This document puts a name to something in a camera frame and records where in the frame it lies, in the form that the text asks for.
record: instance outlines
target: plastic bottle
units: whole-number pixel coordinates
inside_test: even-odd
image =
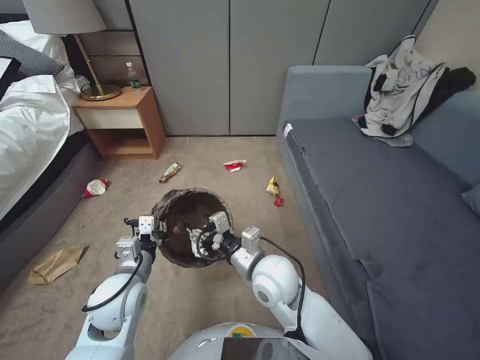
[[[142,85],[140,85],[139,75],[135,71],[131,62],[127,62],[126,66],[128,67],[128,79],[130,80],[130,86],[135,92],[142,91]]]

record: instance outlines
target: trash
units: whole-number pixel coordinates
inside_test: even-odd
[[[107,184],[109,183],[108,180],[106,179],[95,179],[90,181],[87,186],[86,190],[83,193],[83,197],[89,197],[89,196],[94,196],[94,195],[102,195],[105,190],[107,190]]]
[[[275,176],[271,177],[270,182],[268,183],[268,186],[266,187],[266,192],[270,193],[274,196],[280,195],[279,180]]]
[[[228,161],[223,164],[225,169],[230,170],[231,173],[236,172],[242,168],[242,166],[247,162],[247,160],[234,160]]]
[[[158,180],[159,183],[166,183],[169,179],[173,178],[173,176],[178,173],[182,167],[180,164],[174,162],[172,165],[168,167],[168,169],[163,173],[161,176],[160,180]]]
[[[50,284],[77,265],[87,247],[88,245],[73,245],[57,251],[30,271],[28,283],[32,285]]]
[[[277,206],[277,207],[278,207],[278,206],[283,206],[283,205],[284,205],[284,202],[285,202],[285,200],[284,200],[283,197],[277,197],[277,198],[275,199],[275,201],[273,202],[273,205],[275,205],[275,206]]]
[[[280,197],[279,180],[275,175],[271,177],[270,182],[266,187],[266,192],[272,194],[275,197],[273,205],[275,205],[276,207],[284,205],[285,200],[283,199],[283,197]]]

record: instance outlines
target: lamp shade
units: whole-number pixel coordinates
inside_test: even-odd
[[[83,34],[105,30],[92,0],[23,0],[37,34]]]

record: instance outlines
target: brass lamp stand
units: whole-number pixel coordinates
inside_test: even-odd
[[[95,81],[95,86],[90,86],[90,87],[85,86],[87,87],[86,89],[82,87],[80,92],[80,97],[88,101],[101,101],[101,100],[112,99],[120,95],[122,93],[122,89],[119,86],[117,85],[102,86],[100,84],[99,80],[97,79],[97,76],[95,75],[94,69],[92,68],[92,64],[90,64],[89,56],[87,55],[87,52],[85,51],[84,46],[82,45],[82,41],[80,40],[80,37],[78,36],[78,34],[73,34],[73,37],[75,38],[76,43],[80,48],[81,54],[85,59],[88,69],[90,70],[91,76],[93,77],[93,81]]]

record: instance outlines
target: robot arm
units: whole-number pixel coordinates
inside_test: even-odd
[[[328,301],[306,285],[302,298],[302,279],[290,260],[278,255],[265,256],[259,245],[260,229],[248,227],[241,234],[241,239],[229,231],[222,235],[219,250],[251,285],[256,299],[272,312],[282,325],[286,337],[296,337],[312,348],[329,354],[332,359],[372,359],[365,344]],[[291,256],[278,245],[275,246]]]
[[[137,235],[121,237],[116,243],[118,265],[112,276],[90,295],[82,311],[86,319],[75,348],[67,360],[134,358],[134,338],[147,302],[147,280],[155,261],[156,219],[152,215],[128,220]],[[105,332],[116,332],[109,338]]]
[[[157,242],[152,236],[164,232],[166,226],[160,222],[160,229],[155,229],[158,222],[152,215],[125,220],[132,229],[138,228],[136,236],[134,233],[132,237],[122,237],[116,243],[117,268],[92,292],[83,307],[87,316],[68,360],[134,358],[135,333],[148,295],[146,282],[155,261]],[[257,227],[248,227],[238,238],[230,233],[224,212],[213,214],[209,221],[206,228],[194,229],[190,234],[193,254],[206,256],[208,251],[202,242],[213,237],[205,244],[211,243],[212,251],[223,254],[217,259],[233,265],[251,285],[257,300],[270,309],[286,336],[302,329],[303,341],[332,359],[372,359],[367,347],[323,297],[303,285],[302,298],[302,280],[286,257],[265,256]],[[116,337],[107,337],[108,331],[117,332]]]

